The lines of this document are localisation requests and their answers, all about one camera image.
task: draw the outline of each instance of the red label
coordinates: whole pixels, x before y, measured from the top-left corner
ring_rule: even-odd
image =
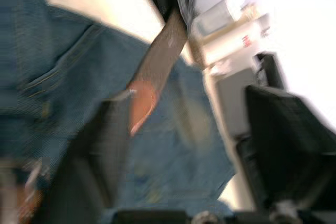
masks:
[[[246,35],[246,36],[243,37],[243,44],[244,44],[244,47],[249,47],[252,44],[252,42],[251,42],[250,38],[248,37],[248,35]]]

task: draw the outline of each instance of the denim fabric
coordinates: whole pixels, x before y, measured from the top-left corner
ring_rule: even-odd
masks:
[[[127,87],[148,45],[45,0],[16,0],[3,16],[11,37],[1,55],[0,157],[49,158],[53,178],[69,141]],[[134,142],[119,208],[229,213],[217,198],[234,170],[198,70],[176,63]]]

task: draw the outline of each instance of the white bottle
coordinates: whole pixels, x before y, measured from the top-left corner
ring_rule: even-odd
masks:
[[[222,0],[195,18],[195,25],[201,36],[207,36],[218,29],[238,21],[242,15],[245,0]]]

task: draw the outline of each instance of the blue denim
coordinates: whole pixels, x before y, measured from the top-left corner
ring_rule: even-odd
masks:
[[[128,86],[149,45],[46,0],[15,2],[0,15],[0,157],[49,158],[53,178],[69,141]],[[135,136],[117,209],[227,215],[217,198],[233,174],[202,74],[180,59]]]

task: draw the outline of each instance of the jeans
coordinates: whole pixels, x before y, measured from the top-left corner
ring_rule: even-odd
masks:
[[[0,157],[47,159],[52,179],[69,141],[128,86],[149,45],[46,0],[13,1],[0,10]],[[182,59],[128,160],[117,209],[230,213],[217,198],[234,169],[202,74]]]

